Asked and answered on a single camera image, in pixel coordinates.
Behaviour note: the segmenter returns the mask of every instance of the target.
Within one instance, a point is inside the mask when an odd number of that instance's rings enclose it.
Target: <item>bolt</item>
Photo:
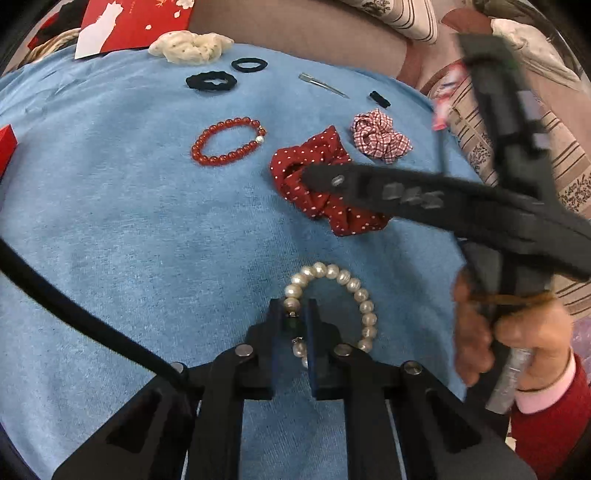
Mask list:
[[[170,364],[178,373],[183,373],[184,365],[181,362],[172,362]]]
[[[236,352],[237,356],[251,356],[255,349],[247,343],[241,343],[234,351]]]
[[[335,178],[332,179],[332,181],[330,182],[330,184],[333,187],[338,187],[344,181],[345,181],[345,176],[344,175],[338,175],[338,176],[336,176]]]
[[[347,345],[346,343],[340,343],[335,347],[335,353],[338,356],[349,356],[352,351],[353,348],[350,345]]]
[[[410,375],[418,375],[423,371],[423,367],[421,367],[420,363],[411,360],[404,364],[404,371]]]

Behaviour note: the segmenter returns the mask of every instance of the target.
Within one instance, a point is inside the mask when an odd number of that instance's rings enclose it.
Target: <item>red polka dot scrunchie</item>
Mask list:
[[[407,137],[394,131],[392,119],[377,108],[356,115],[351,124],[351,131],[355,146],[361,153],[371,158],[379,158],[387,164],[393,163],[413,149]]]
[[[390,217],[347,207],[343,203],[343,197],[313,192],[301,181],[303,168],[307,165],[339,165],[350,161],[349,154],[343,148],[339,134],[332,125],[303,145],[277,150],[269,169],[275,188],[283,198],[293,203],[309,218],[327,217],[335,235],[359,235],[381,230],[386,227]]]

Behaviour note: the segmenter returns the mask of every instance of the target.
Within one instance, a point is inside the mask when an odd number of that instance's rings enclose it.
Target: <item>red box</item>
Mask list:
[[[12,127],[7,125],[0,129],[0,177],[10,162],[12,154],[17,149],[17,138],[14,136]]]

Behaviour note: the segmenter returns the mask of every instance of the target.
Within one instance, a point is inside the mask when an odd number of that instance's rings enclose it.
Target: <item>red beaded bracelet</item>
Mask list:
[[[214,135],[221,130],[225,130],[226,128],[238,127],[240,125],[249,125],[250,127],[255,128],[257,137],[244,146],[238,148],[237,150],[231,151],[226,155],[220,155],[219,157],[208,157],[201,154],[201,150],[203,149],[205,142],[211,135]],[[264,142],[266,134],[267,131],[261,127],[259,120],[251,120],[247,116],[244,118],[235,118],[234,120],[228,119],[225,122],[219,122],[216,125],[206,128],[194,143],[193,148],[191,149],[191,156],[201,165],[226,165],[228,163],[232,163],[233,161],[240,160],[242,157],[256,150],[258,146]]]

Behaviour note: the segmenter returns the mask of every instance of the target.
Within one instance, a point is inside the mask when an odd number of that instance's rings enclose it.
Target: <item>pearl bracelet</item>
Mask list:
[[[299,298],[303,294],[303,289],[315,278],[322,277],[336,280],[339,285],[346,287],[353,294],[353,298],[359,303],[363,329],[361,330],[361,340],[357,343],[357,348],[364,352],[371,351],[373,340],[378,334],[378,330],[375,327],[378,317],[374,313],[374,303],[369,299],[369,292],[365,288],[361,288],[361,280],[352,278],[348,270],[341,270],[334,264],[326,266],[322,262],[316,262],[311,267],[308,265],[303,266],[299,273],[291,277],[291,284],[285,287],[283,306],[286,311],[290,316],[296,316],[300,309]],[[308,368],[306,343],[300,337],[294,338],[292,343],[294,355],[301,358],[302,365]]]

